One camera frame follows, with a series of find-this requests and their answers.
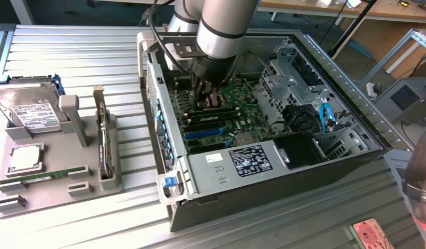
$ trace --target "motherboard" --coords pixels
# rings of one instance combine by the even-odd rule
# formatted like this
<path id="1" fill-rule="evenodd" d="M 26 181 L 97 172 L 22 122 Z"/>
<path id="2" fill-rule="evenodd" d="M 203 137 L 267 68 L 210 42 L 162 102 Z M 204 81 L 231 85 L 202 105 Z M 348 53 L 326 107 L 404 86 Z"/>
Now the motherboard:
<path id="1" fill-rule="evenodd" d="M 266 136 L 264 117 L 246 79 L 231 77 L 220 86 L 218 108 L 192 106 L 192 91 L 182 80 L 175 80 L 169 96 L 189 154 L 251 144 Z"/>

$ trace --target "power supply label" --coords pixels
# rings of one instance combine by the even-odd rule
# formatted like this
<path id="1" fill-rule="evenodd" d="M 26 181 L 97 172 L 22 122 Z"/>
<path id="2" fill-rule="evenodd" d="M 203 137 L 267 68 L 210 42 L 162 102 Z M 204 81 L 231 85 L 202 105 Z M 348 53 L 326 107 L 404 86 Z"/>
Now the power supply label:
<path id="1" fill-rule="evenodd" d="M 260 145 L 228 151 L 235 170 L 240 177 L 272 169 Z"/>

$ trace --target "label sticker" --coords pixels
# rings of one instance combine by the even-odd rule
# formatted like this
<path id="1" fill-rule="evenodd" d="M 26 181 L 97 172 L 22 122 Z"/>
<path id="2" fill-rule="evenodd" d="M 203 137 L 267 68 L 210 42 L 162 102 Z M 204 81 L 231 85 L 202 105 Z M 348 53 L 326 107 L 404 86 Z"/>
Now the label sticker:
<path id="1" fill-rule="evenodd" d="M 208 118 L 200 118 L 199 121 L 208 121 L 208 120 L 215 120 L 218 119 L 219 117 L 208 117 Z"/>
<path id="2" fill-rule="evenodd" d="M 14 105 L 11 106 L 11 110 L 26 129 L 38 129 L 59 125 L 58 118 L 49 103 Z"/>
<path id="3" fill-rule="evenodd" d="M 272 169 L 260 145 L 228 151 L 235 171 L 240 177 Z"/>
<path id="4" fill-rule="evenodd" d="M 352 228 L 366 249 L 394 249 L 374 218 L 355 223 Z"/>
<path id="5" fill-rule="evenodd" d="M 211 154 L 211 155 L 206 155 L 206 156 L 204 156 L 204 159 L 206 159 L 206 162 L 207 162 L 207 163 L 210 163 L 210 162 L 216 162 L 216 161 L 222 161 L 220 153 L 215 153 L 215 154 Z"/>
<path id="6" fill-rule="evenodd" d="M 51 180 L 50 176 L 45 176 L 45 177 L 41 177 L 41 178 L 34 178 L 34 179 L 30 179 L 30 180 L 25 180 L 25 181 L 22 181 L 22 183 L 23 184 L 37 183 L 37 182 L 43 182 L 43 181 L 47 181 L 47 180 Z"/>

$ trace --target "metal slotted surface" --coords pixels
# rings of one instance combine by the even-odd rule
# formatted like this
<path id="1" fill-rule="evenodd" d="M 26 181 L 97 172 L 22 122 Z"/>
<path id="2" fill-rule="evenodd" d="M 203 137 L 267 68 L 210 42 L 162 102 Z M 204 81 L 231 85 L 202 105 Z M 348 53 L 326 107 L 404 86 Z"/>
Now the metal slotted surface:
<path id="1" fill-rule="evenodd" d="M 17 26 L 6 73 L 59 71 L 65 92 L 79 96 L 81 115 L 94 113 L 91 86 L 105 86 L 118 116 L 125 191 L 0 219 L 0 248 L 358 248 L 347 227 L 370 217 L 395 248 L 421 248 L 383 161 L 332 185 L 169 233 L 133 62 L 137 32 L 137 27 Z"/>

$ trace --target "hard drive label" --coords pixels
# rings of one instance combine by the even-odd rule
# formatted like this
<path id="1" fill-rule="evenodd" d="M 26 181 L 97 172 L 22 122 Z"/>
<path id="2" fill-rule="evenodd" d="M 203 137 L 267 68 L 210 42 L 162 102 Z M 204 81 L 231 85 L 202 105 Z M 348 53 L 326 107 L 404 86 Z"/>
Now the hard drive label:
<path id="1" fill-rule="evenodd" d="M 240 177 L 272 169 L 260 145 L 228 151 L 235 171 Z"/>
<path id="2" fill-rule="evenodd" d="M 11 110 L 27 130 L 59 125 L 58 118 L 49 103 L 14 105 L 11 106 Z"/>

